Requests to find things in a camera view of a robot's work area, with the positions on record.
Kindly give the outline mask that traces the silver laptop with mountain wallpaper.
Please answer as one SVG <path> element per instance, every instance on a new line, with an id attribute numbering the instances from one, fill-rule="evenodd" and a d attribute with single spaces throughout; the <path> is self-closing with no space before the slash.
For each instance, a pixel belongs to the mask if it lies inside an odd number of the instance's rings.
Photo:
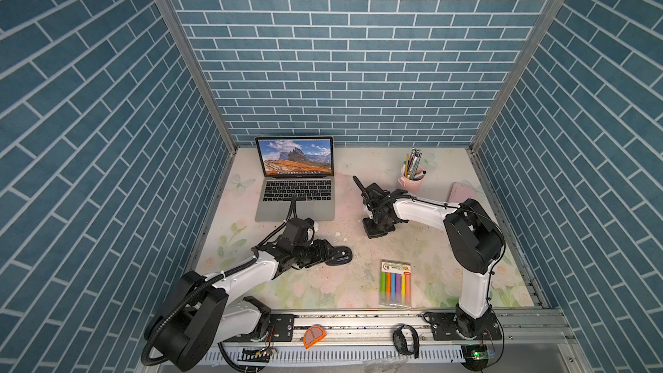
<path id="1" fill-rule="evenodd" d="M 258 137 L 256 145 L 264 176 L 257 222 L 285 219 L 291 200 L 296 200 L 297 214 L 302 219 L 335 219 L 331 136 Z"/>

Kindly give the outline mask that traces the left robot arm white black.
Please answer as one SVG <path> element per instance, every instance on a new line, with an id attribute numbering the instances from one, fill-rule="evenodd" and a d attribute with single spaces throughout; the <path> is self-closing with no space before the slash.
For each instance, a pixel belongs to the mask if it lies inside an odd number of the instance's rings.
<path id="1" fill-rule="evenodd" d="M 349 247 L 316 238 L 316 231 L 316 222 L 299 218 L 292 201 L 283 222 L 252 248 L 250 258 L 217 274 L 184 274 L 146 326 L 142 364 L 171 362 L 188 371 L 213 345 L 237 336 L 262 338 L 271 310 L 250 296 L 250 290 L 290 269 L 338 266 L 352 260 Z"/>

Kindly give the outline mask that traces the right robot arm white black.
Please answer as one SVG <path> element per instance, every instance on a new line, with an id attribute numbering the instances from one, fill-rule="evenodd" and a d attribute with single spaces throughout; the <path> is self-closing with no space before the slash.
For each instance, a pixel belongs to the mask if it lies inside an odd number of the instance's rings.
<path id="1" fill-rule="evenodd" d="M 409 221 L 444 231 L 453 256 L 463 269 L 461 296 L 456 305 L 456 329 L 472 339 L 492 324 L 490 283 L 494 266 L 506 250 L 504 235 L 473 199 L 440 203 L 418 198 L 403 189 L 393 192 L 372 183 L 364 186 L 353 178 L 362 193 L 368 217 L 363 219 L 368 238 L 381 238 L 395 226 Z"/>

